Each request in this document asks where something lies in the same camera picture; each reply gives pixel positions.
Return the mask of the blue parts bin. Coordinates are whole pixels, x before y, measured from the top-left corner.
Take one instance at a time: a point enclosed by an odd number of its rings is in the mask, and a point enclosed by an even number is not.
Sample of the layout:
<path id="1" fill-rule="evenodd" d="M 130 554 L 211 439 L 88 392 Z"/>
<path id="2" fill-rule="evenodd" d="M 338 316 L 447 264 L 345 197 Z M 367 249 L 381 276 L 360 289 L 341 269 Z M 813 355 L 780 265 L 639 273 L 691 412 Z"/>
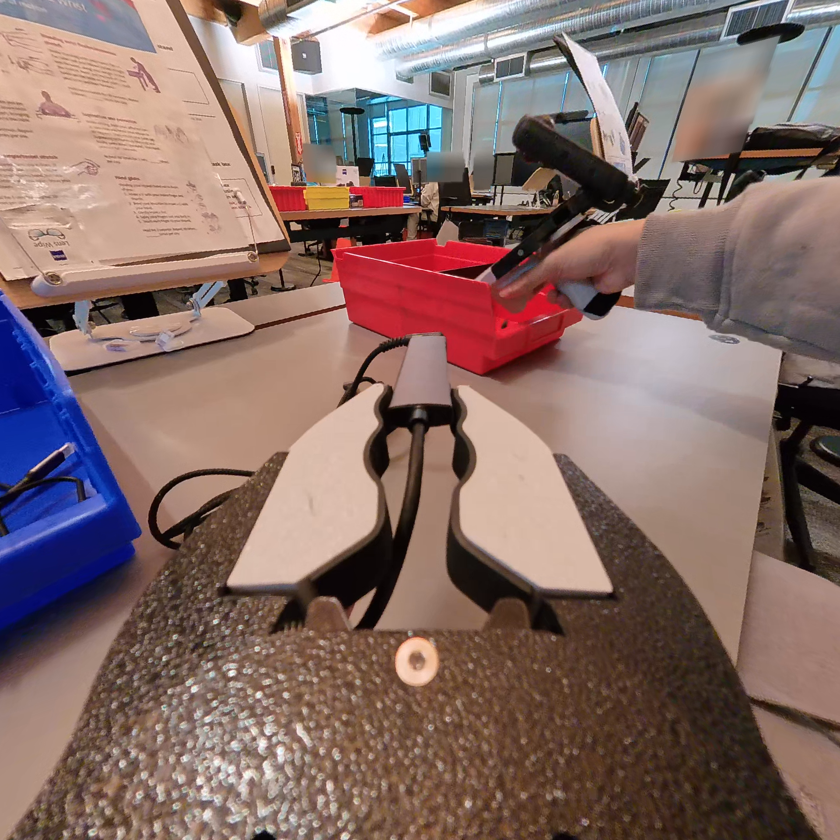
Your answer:
<path id="1" fill-rule="evenodd" d="M 38 333 L 5 295 L 1 310 L 1 480 L 72 443 L 65 469 L 94 490 L 67 513 L 1 538 L 6 628 L 127 561 L 141 529 L 65 373 L 36 348 Z"/>

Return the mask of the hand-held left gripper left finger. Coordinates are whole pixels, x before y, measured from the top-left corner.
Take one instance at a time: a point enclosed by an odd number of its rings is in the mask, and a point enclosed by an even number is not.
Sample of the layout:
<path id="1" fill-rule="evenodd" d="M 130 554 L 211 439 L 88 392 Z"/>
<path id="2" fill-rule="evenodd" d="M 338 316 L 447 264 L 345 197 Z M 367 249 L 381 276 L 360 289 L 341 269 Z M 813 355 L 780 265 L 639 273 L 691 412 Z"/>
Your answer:
<path id="1" fill-rule="evenodd" d="M 317 596 L 350 607 L 392 557 L 382 476 L 389 385 L 369 385 L 292 445 L 232 571 L 235 595 Z"/>

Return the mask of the instruction sheet on stand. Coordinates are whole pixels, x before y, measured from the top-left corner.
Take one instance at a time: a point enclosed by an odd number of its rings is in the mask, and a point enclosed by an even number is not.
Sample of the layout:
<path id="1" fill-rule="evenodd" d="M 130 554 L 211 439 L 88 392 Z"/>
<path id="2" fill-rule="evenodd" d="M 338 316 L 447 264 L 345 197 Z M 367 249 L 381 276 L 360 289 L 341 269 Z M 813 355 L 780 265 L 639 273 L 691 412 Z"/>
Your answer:
<path id="1" fill-rule="evenodd" d="M 181 2 L 3 1 L 2 293 L 67 372 L 245 336 L 210 301 L 289 240 Z"/>

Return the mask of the person's legs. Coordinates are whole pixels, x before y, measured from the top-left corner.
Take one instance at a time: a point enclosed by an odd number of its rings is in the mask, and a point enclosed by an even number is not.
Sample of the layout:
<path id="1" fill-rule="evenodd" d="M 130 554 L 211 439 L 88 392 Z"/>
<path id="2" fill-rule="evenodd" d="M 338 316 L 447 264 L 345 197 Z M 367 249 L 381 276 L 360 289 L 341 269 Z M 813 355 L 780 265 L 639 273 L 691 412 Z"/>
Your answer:
<path id="1" fill-rule="evenodd" d="M 839 588 L 753 552 L 738 673 L 809 823 L 839 838 Z"/>

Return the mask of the person's right hand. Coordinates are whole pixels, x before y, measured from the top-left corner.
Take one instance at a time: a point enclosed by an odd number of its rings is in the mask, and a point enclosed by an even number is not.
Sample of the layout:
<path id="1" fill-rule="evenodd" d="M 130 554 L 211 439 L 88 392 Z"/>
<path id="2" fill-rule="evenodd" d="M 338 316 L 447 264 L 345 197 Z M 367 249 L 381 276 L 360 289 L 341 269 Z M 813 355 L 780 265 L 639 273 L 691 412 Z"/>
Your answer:
<path id="1" fill-rule="evenodd" d="M 645 219 L 638 219 L 588 227 L 494 294 L 507 310 L 518 312 L 542 289 L 551 302 L 572 308 L 573 302 L 560 290 L 571 282 L 585 282 L 606 295 L 621 293 L 635 282 L 645 225 Z"/>

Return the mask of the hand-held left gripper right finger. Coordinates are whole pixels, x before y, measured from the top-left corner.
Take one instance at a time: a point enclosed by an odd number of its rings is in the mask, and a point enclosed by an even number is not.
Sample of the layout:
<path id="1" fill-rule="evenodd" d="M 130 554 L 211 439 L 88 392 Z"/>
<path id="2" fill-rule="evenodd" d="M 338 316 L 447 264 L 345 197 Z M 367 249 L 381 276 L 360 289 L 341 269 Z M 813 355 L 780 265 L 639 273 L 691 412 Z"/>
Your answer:
<path id="1" fill-rule="evenodd" d="M 533 611 L 604 599 L 614 586 L 551 449 L 474 388 L 453 390 L 453 492 L 447 571 L 489 613 L 500 599 Z"/>

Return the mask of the silver ventilation duct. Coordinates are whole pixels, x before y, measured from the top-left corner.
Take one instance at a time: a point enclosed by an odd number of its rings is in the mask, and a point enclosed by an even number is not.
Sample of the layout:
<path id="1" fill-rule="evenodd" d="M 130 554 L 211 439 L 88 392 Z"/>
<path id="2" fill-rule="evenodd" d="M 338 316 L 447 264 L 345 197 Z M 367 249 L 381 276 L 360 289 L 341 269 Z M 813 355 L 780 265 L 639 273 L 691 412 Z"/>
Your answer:
<path id="1" fill-rule="evenodd" d="M 534 72 L 560 69 L 553 39 L 567 34 L 599 60 L 727 44 L 736 25 L 838 24 L 838 2 L 467 2 L 367 38 L 396 76 L 483 66 L 525 56 Z"/>
<path id="2" fill-rule="evenodd" d="M 388 4 L 387 1 L 261 1 L 257 14 L 269 34 L 295 38 L 346 25 Z"/>

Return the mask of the red divided parts bin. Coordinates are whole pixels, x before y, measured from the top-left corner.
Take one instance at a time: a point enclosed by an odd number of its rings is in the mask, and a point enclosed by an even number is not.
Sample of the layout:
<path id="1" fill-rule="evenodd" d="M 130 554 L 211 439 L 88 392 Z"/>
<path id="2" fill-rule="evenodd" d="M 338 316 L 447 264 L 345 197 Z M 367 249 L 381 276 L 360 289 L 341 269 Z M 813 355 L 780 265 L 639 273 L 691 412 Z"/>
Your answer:
<path id="1" fill-rule="evenodd" d="M 339 276 L 349 319 L 388 338 L 442 333 L 448 361 L 484 375 L 545 345 L 583 320 L 541 293 L 510 313 L 476 278 L 505 248 L 434 239 L 344 248 Z"/>

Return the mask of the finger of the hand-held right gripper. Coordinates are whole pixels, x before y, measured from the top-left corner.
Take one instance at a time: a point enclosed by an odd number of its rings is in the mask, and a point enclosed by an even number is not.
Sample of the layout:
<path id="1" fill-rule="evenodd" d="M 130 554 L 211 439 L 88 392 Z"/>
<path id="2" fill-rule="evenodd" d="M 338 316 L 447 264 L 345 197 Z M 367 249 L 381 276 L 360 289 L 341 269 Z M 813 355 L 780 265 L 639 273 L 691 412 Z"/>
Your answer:
<path id="1" fill-rule="evenodd" d="M 496 263 L 484 268 L 476 280 L 489 287 L 504 290 L 533 271 L 544 261 L 538 253 L 526 255 L 523 251 L 509 251 Z"/>

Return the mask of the black round pendant lamp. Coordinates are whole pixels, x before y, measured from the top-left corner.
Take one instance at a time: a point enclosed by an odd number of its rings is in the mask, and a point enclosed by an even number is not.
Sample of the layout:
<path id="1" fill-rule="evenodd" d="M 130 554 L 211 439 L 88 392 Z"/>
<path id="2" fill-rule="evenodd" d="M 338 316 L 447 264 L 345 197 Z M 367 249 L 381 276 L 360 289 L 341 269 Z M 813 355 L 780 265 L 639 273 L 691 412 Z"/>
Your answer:
<path id="1" fill-rule="evenodd" d="M 737 37 L 739 46 L 749 46 L 764 40 L 774 40 L 784 44 L 799 38 L 805 31 L 803 24 L 782 22 L 751 28 Z"/>

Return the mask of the person's right forearm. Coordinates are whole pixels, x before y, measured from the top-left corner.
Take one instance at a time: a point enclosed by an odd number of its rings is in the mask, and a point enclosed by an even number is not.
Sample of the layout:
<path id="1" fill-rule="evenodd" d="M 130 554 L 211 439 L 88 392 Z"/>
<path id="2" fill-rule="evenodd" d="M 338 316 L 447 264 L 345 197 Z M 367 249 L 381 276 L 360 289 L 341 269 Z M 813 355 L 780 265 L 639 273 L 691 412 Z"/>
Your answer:
<path id="1" fill-rule="evenodd" d="M 648 216 L 634 296 L 638 309 L 838 363 L 838 178 L 761 183 L 717 207 Z"/>

